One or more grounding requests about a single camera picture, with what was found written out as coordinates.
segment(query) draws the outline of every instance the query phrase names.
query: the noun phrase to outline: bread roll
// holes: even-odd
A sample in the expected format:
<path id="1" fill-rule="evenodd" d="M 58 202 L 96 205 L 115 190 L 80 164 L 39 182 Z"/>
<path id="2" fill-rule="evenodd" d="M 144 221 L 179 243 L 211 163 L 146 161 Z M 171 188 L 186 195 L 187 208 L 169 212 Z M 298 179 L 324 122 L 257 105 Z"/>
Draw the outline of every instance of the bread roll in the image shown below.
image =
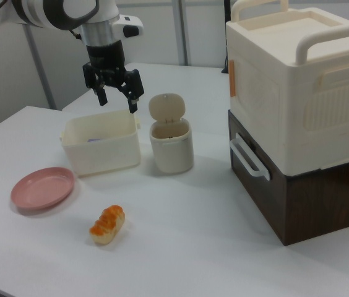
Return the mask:
<path id="1" fill-rule="evenodd" d="M 99 220 L 89 229 L 89 234 L 96 243 L 110 243 L 125 221 L 122 207 L 112 205 L 101 213 Z"/>

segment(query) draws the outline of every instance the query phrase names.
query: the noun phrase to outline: plastic plate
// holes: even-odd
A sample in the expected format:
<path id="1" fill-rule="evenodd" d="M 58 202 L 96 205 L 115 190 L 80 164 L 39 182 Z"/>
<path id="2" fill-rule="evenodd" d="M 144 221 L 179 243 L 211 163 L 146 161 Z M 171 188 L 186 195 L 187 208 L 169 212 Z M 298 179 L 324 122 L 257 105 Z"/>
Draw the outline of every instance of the plastic plate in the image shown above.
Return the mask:
<path id="1" fill-rule="evenodd" d="M 70 170 L 45 168 L 22 178 L 12 189 L 11 200 L 20 209 L 43 209 L 66 198 L 73 187 L 74 175 Z"/>

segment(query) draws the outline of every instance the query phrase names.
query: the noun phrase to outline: box handle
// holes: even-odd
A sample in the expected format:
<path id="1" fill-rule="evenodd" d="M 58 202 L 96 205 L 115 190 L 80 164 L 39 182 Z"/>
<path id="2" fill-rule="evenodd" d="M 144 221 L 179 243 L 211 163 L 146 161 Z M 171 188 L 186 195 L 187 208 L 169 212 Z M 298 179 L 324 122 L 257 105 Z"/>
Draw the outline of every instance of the box handle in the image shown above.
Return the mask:
<path id="1" fill-rule="evenodd" d="M 298 43 L 296 50 L 296 64 L 305 64 L 308 58 L 308 49 L 316 43 L 332 41 L 349 37 L 349 25 L 338 25 L 328 30 L 306 35 Z"/>
<path id="2" fill-rule="evenodd" d="M 276 1 L 280 1 L 282 11 L 288 11 L 288 0 L 238 0 L 231 10 L 231 22 L 239 21 L 239 13 L 245 8 Z"/>
<path id="3" fill-rule="evenodd" d="M 242 156 L 241 152 L 238 150 L 238 147 L 236 145 L 239 145 L 240 148 L 243 149 L 243 152 L 250 158 L 250 160 L 252 160 L 252 162 L 257 166 L 259 170 L 254 170 L 253 168 L 251 168 L 250 164 Z M 264 166 L 264 164 L 262 164 L 262 162 L 258 159 L 256 154 L 253 153 L 253 151 L 249 148 L 247 143 L 245 143 L 245 141 L 238 133 L 236 133 L 235 138 L 231 140 L 230 147 L 251 176 L 254 176 L 256 178 L 263 176 L 268 181 L 270 180 L 268 169 Z"/>

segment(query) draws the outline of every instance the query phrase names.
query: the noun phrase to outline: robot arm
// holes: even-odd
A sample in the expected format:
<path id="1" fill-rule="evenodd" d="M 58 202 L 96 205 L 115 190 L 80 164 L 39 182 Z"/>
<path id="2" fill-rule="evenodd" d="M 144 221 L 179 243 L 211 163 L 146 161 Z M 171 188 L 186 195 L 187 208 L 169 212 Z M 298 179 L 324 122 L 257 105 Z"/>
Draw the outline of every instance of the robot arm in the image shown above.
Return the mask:
<path id="1" fill-rule="evenodd" d="M 114 0 L 0 0 L 0 24 L 17 22 L 41 28 L 78 28 L 90 62 L 83 66 L 85 83 L 107 103 L 105 85 L 117 88 L 137 110 L 144 89 L 139 71 L 127 71 L 121 40 L 143 33 L 137 17 L 120 15 Z"/>

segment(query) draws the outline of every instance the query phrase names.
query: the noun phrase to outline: white plastic container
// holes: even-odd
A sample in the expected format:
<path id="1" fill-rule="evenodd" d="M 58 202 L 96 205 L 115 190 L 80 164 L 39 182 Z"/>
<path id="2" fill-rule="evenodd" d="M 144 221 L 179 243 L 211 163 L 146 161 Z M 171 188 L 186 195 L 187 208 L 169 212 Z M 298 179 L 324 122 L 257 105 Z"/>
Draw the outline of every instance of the white plastic container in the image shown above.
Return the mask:
<path id="1" fill-rule="evenodd" d="M 136 119 L 129 110 L 68 121 L 62 147 L 79 176 L 136 166 L 141 159 Z"/>
<path id="2" fill-rule="evenodd" d="M 287 176 L 349 162 L 349 20 L 320 9 L 226 25 L 231 112 Z"/>
<path id="3" fill-rule="evenodd" d="M 156 120 L 150 129 L 155 163 L 164 173 L 187 171 L 194 164 L 191 127 L 183 119 L 186 106 L 177 94 L 154 96 L 149 103 L 151 117 Z"/>

